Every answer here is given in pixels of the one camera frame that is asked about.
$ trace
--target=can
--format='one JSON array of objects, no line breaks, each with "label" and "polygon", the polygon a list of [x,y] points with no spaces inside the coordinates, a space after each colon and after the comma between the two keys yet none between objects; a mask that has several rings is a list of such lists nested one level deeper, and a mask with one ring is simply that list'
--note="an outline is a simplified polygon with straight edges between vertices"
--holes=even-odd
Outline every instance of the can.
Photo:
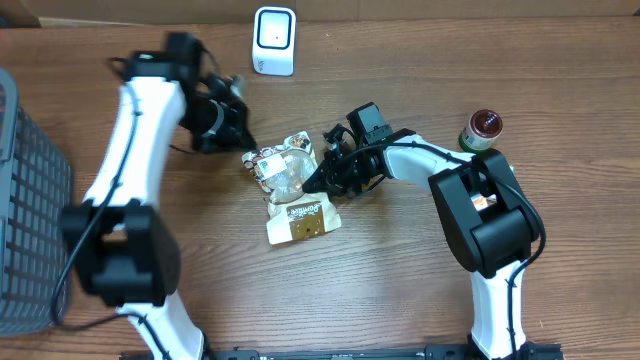
[{"label": "can", "polygon": [[495,111],[476,111],[462,129],[458,143],[464,151],[480,153],[490,148],[502,133],[502,118]]}]

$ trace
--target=gray basket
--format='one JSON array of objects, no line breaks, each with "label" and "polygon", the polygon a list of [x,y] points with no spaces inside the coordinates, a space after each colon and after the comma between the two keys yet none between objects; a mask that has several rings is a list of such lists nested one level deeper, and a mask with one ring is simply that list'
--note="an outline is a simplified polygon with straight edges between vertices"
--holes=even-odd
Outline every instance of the gray basket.
[{"label": "gray basket", "polygon": [[[0,69],[0,336],[45,330],[49,302],[67,259],[57,226],[73,175],[60,150],[18,104]],[[59,311],[68,308],[65,286]]]}]

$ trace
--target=wooden tabletop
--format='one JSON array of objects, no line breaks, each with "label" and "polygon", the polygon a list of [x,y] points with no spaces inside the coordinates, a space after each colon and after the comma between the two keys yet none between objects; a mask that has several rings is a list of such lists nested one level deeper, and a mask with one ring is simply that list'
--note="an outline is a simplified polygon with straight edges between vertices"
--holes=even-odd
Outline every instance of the wooden tabletop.
[{"label": "wooden tabletop", "polygon": [[[465,120],[504,118],[497,148],[540,211],[548,247],[526,271],[528,339],[567,359],[640,357],[640,20],[556,18],[299,24],[296,73],[259,76],[252,25],[0,31],[0,66],[73,164],[76,198],[100,167],[118,105],[109,56],[187,30],[248,80],[259,145],[322,131],[374,101],[395,129],[457,149]],[[187,146],[177,130],[175,143]],[[272,248],[266,196],[240,153],[171,152],[161,212],[182,249],[179,290],[216,349],[321,350],[461,343],[469,275],[431,196],[387,181],[335,201],[342,228]],[[71,323],[110,314],[74,289]],[[145,345],[126,321],[0,340],[1,359],[115,359]]]}]

